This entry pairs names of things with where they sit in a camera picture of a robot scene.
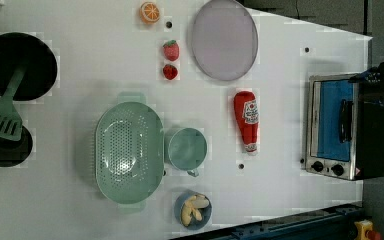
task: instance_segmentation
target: orange slice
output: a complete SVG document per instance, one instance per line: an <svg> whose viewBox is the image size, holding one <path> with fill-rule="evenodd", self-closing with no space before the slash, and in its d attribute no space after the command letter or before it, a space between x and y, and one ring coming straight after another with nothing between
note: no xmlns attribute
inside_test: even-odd
<svg viewBox="0 0 384 240"><path fill-rule="evenodd" d="M152 2L142 4L139 9L140 18L146 24L156 23L160 19L160 10Z"/></svg>

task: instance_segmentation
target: black frying pan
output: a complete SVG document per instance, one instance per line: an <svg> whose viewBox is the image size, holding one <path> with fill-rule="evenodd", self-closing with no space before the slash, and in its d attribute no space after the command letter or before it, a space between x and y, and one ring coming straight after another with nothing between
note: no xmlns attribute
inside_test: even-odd
<svg viewBox="0 0 384 240"><path fill-rule="evenodd" d="M32 152L32 148L33 138L25 127L19 141L0 138L0 167L13 167L24 162Z"/></svg>
<svg viewBox="0 0 384 240"><path fill-rule="evenodd" d="M30 58L29 68L14 100L29 101L43 96L55 83L57 62L40 39L24 33L0 36L0 95L2 96L21 58Z"/></svg>

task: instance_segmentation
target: ketchup bottle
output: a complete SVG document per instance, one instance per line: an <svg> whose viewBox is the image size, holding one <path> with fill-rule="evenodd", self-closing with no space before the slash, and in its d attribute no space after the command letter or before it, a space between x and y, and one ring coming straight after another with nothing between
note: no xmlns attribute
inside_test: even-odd
<svg viewBox="0 0 384 240"><path fill-rule="evenodd" d="M248 91L239 92L233 100L233 105L245 150L254 156L257 154L258 132L258 108L255 95Z"/></svg>

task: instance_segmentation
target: green cup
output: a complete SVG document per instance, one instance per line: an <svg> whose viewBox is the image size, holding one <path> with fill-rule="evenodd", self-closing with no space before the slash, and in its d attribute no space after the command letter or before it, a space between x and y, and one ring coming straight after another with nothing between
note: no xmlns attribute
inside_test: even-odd
<svg viewBox="0 0 384 240"><path fill-rule="evenodd" d="M172 129L165 135L165 159L175 168L199 176L197 168L207 155L207 141L194 128Z"/></svg>

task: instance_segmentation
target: red toy fruit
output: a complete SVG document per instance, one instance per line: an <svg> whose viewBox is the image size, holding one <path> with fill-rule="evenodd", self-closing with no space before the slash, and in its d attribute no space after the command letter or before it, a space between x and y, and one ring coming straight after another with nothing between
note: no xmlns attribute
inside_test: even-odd
<svg viewBox="0 0 384 240"><path fill-rule="evenodd" d="M168 80L173 80L177 76L178 71L175 66L167 64L163 68L163 73Z"/></svg>
<svg viewBox="0 0 384 240"><path fill-rule="evenodd" d="M176 61L179 58L180 49L176 40L168 41L166 44L164 44L163 48L164 55L168 60Z"/></svg>

